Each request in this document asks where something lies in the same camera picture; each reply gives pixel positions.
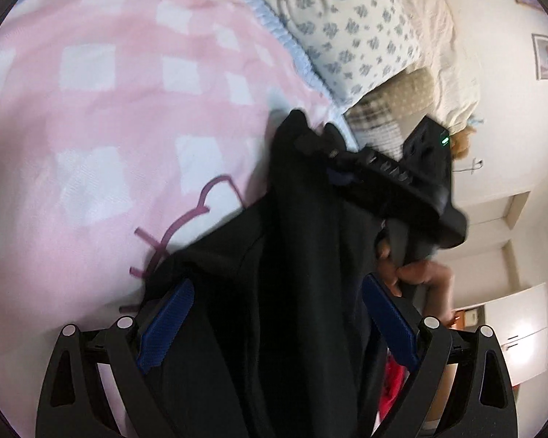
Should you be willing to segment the person's right hand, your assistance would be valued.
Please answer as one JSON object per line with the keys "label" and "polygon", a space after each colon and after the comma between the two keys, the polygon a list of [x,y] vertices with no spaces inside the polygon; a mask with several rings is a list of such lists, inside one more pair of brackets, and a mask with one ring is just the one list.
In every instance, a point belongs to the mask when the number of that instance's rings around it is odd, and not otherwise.
{"label": "person's right hand", "polygon": [[387,240],[379,242],[377,255],[379,278],[395,297],[402,296],[400,282],[412,286],[424,286],[427,291],[423,315],[433,316],[445,326],[453,325],[455,320],[454,273],[448,266],[433,260],[420,260],[397,267],[392,259],[391,247]]}

